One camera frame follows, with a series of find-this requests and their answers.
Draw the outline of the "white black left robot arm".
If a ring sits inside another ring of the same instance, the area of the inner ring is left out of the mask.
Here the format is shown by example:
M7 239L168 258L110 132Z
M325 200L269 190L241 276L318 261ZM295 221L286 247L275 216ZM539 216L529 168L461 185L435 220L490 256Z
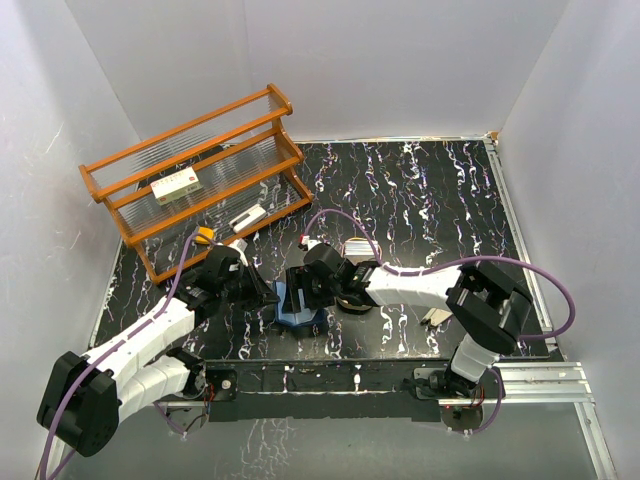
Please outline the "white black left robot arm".
M167 395L200 396L207 376L195 356L173 343L226 304L259 310L278 295L244 254L213 247L201 266L176 276L152 310L110 341L82 355L71 351L53 365L36 421L78 454L90 457L122 421Z

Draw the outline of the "blue leather card holder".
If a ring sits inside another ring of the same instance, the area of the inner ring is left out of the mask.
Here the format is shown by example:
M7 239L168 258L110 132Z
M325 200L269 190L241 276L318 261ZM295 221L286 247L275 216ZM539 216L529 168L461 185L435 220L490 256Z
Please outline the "blue leather card holder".
M300 330L303 327L320 326L327 322L328 312L326 309L311 310L304 306L299 312L286 313L284 311L286 285L283 282L275 281L274 289L279 297L279 302L275 307L274 321L276 324L289 329Z

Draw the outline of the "stack of credit cards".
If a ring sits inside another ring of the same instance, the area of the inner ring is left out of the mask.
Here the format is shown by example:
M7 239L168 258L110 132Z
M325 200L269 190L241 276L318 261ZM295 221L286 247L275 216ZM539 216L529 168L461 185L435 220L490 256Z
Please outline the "stack of credit cards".
M346 240L343 244L342 255L352 263L362 261L375 261L376 256L381 253L377 241L370 245L366 238L354 237Z

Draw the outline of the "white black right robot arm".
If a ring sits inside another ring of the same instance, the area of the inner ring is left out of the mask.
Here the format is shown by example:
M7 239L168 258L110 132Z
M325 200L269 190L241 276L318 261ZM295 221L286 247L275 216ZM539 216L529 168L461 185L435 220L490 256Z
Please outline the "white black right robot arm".
M471 396L485 372L515 351L532 308L528 291L486 260L423 273L372 257L353 262L326 243L310 248L303 264L288 268L275 289L277 318L291 326L313 322L340 301L350 308L404 304L451 314L465 335L448 366L422 385L436 395L459 397Z

